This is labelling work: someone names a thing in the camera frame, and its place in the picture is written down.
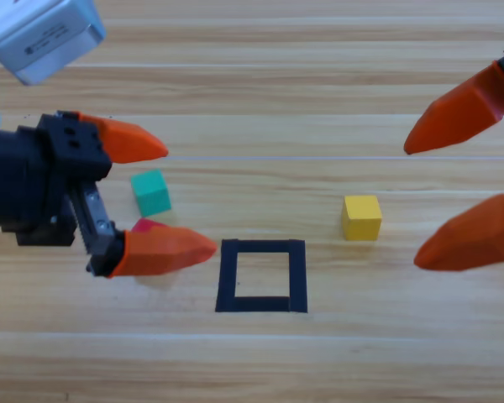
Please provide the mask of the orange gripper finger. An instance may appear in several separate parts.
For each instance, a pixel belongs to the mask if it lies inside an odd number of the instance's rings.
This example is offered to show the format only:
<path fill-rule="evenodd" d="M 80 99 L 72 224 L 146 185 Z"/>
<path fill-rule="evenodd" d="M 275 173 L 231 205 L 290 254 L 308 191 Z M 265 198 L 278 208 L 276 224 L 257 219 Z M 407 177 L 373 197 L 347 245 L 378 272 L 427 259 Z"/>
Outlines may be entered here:
<path fill-rule="evenodd" d="M 504 263 L 504 193 L 449 219 L 421 246 L 413 263 L 435 271 Z"/>
<path fill-rule="evenodd" d="M 119 231 L 104 254 L 91 257 L 87 271 L 108 279 L 165 275 L 209 260 L 217 248 L 216 242 L 190 228 Z"/>

